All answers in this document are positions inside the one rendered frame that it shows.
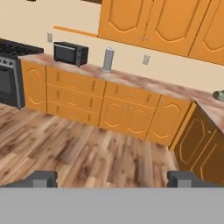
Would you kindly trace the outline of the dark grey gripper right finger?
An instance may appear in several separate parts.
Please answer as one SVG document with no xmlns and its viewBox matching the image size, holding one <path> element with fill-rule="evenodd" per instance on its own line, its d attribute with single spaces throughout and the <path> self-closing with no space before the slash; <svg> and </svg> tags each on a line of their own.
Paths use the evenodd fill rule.
<svg viewBox="0 0 224 224">
<path fill-rule="evenodd" d="M 218 185 L 206 182 L 195 176 L 190 171 L 168 171 L 168 187 L 218 187 Z"/>
</svg>

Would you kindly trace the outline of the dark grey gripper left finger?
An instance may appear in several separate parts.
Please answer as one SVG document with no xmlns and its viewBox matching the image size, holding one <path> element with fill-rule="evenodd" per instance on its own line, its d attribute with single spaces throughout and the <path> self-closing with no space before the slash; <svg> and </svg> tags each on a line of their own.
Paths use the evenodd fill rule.
<svg viewBox="0 0 224 224">
<path fill-rule="evenodd" d="M 35 171 L 28 177 L 4 185 L 8 188 L 48 188 L 58 187 L 57 183 L 58 174 L 56 171 Z"/>
</svg>

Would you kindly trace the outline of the dark orange base cupboards run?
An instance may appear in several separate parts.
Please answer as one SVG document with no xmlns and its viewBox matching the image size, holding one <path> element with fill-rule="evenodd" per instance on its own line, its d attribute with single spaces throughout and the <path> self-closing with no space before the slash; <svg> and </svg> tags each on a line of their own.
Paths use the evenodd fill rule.
<svg viewBox="0 0 224 224">
<path fill-rule="evenodd" d="M 192 103 L 169 150 L 181 171 L 224 186 L 224 134 L 197 102 Z"/>
</svg>

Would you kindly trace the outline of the dark grey-green round object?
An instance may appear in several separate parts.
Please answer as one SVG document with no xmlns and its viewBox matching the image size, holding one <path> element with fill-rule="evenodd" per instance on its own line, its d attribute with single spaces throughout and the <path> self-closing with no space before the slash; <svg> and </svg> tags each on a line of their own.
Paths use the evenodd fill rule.
<svg viewBox="0 0 224 224">
<path fill-rule="evenodd" d="M 218 101 L 224 102 L 224 90 L 214 91 L 213 92 L 213 98 L 218 100 Z"/>
</svg>

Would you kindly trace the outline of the black and silver stove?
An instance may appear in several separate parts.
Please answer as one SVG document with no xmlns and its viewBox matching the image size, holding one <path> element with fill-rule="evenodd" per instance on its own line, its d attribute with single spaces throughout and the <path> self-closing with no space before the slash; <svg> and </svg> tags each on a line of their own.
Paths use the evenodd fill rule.
<svg viewBox="0 0 224 224">
<path fill-rule="evenodd" d="M 33 45 L 0 39 L 0 103 L 21 109 L 25 106 L 22 68 L 19 57 L 43 53 Z"/>
</svg>

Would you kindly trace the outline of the black toaster oven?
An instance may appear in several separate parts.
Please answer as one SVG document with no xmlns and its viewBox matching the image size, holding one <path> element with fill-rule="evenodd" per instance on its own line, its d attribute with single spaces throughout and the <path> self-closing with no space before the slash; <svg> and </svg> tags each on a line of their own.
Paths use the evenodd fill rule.
<svg viewBox="0 0 224 224">
<path fill-rule="evenodd" d="M 54 42 L 53 58 L 55 61 L 80 67 L 88 63 L 88 47 L 68 42 Z"/>
</svg>

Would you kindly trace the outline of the grey cylindrical canister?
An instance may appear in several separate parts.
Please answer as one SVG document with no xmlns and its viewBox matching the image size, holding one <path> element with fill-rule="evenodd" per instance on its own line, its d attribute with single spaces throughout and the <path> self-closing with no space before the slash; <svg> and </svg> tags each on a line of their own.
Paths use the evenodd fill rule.
<svg viewBox="0 0 224 224">
<path fill-rule="evenodd" d="M 103 61 L 103 66 L 102 66 L 103 71 L 106 71 L 106 72 L 111 71 L 112 62 L 113 62 L 113 58 L 114 58 L 114 52 L 115 51 L 111 47 L 108 47 L 105 50 L 104 61 Z"/>
</svg>

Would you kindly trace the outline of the orange wall rail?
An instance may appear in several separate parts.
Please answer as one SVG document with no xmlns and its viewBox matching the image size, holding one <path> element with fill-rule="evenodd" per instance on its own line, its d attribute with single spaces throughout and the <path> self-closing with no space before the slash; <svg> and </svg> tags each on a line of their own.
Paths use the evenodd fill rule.
<svg viewBox="0 0 224 224">
<path fill-rule="evenodd" d="M 84 36 L 88 36 L 88 37 L 98 38 L 97 34 L 86 32 L 86 31 L 79 31 L 79 30 L 75 30 L 75 29 L 71 29 L 71 28 L 62 27 L 62 26 L 55 25 L 53 27 L 53 29 L 59 30 L 59 31 L 64 31 L 64 32 L 76 33 L 76 34 L 80 34 L 80 35 L 84 35 Z"/>
</svg>

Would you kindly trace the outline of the orange wall cupboards run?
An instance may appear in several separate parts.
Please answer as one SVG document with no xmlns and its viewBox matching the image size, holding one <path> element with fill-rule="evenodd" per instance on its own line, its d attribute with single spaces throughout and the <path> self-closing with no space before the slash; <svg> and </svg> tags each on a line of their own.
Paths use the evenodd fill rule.
<svg viewBox="0 0 224 224">
<path fill-rule="evenodd" d="M 98 36 L 224 66 L 224 0 L 102 0 Z"/>
</svg>

